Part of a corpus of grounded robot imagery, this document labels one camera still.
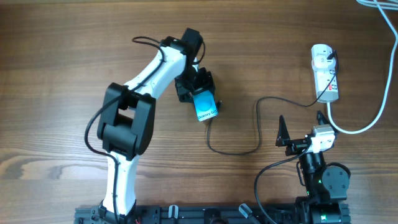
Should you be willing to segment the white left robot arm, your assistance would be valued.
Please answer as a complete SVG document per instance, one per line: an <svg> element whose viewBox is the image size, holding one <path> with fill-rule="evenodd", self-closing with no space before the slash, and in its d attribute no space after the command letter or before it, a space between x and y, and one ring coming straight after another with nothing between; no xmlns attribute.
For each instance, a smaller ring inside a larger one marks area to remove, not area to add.
<svg viewBox="0 0 398 224"><path fill-rule="evenodd" d="M98 211L108 223L132 222L138 161L152 139L156 102L171 83L180 102L194 105L199 121L218 115L212 74L199 66L197 58L199 50L205 49L199 31L188 28L179 39L168 36L157 41L139 36L133 41L158 52L132 80L107 87L97 115L97 137L108 158L107 191Z"/></svg>

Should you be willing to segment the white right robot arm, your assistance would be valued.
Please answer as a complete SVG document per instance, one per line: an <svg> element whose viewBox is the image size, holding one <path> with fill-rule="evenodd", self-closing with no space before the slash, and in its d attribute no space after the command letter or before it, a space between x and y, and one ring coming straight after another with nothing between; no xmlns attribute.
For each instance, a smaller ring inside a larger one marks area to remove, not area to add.
<svg viewBox="0 0 398 224"><path fill-rule="evenodd" d="M347 191L350 170L338 162L326 163L323 153L334 147L338 131L332 128L321 111L318 125L302 139L291 139L285 119L279 116L275 145L286 147L286 156L297 156L299 181L306 188L306 197L295 200L295 223L351 223Z"/></svg>

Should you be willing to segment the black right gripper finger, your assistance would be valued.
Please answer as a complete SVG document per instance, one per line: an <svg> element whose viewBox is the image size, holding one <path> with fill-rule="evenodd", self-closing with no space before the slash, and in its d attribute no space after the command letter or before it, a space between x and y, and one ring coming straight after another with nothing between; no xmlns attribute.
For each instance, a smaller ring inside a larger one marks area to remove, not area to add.
<svg viewBox="0 0 398 224"><path fill-rule="evenodd" d="M317 121L319 125L330 125L329 120L324 116L324 114L320 110L317 111Z"/></svg>
<svg viewBox="0 0 398 224"><path fill-rule="evenodd" d="M290 144L290 135L287 130L287 125L283 115L279 116L279 130L277 133L277 138L275 145L277 147L288 146Z"/></svg>

